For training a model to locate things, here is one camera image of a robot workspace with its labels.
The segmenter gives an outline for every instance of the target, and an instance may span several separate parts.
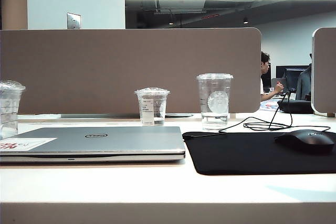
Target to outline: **man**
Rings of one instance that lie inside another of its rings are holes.
[[[311,64],[299,75],[295,100],[305,100],[307,94],[311,94]]]
[[[284,88],[280,82],[274,87],[274,90],[268,94],[264,93],[264,85],[262,84],[261,75],[268,72],[269,55],[265,52],[261,52],[261,69],[260,69],[260,98],[261,102],[271,99],[277,93],[281,92]]]

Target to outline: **gray partition panel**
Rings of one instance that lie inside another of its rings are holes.
[[[321,113],[336,112],[336,27],[313,34],[311,103]]]
[[[230,112],[260,106],[255,28],[1,31],[1,79],[27,87],[20,113],[138,113],[134,90],[171,91],[167,112],[199,112],[196,76],[234,76]]]

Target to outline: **plastic cup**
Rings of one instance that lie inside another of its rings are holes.
[[[228,120],[230,87],[233,76],[228,73],[205,73],[196,78],[203,129],[219,130],[224,128]]]
[[[17,135],[17,112],[25,89],[17,81],[0,81],[0,139]]]
[[[169,90],[145,88],[134,92],[138,96],[140,120],[143,126],[164,124]]]

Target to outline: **mouse pad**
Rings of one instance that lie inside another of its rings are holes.
[[[283,132],[186,132],[184,141],[195,169],[204,175],[336,173],[336,146],[327,154],[295,151],[275,142]]]

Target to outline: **white desk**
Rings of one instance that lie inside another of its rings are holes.
[[[229,125],[251,115],[269,121],[273,113],[237,114]],[[290,116],[280,113],[276,121],[290,123]],[[19,133],[78,124],[140,122],[24,119]],[[295,114],[293,124],[336,132],[335,118]],[[202,129],[200,115],[165,125]],[[228,131],[251,132],[241,125]],[[187,148],[177,164],[2,166],[0,173],[1,223],[336,223],[336,174],[205,176],[195,171]]]

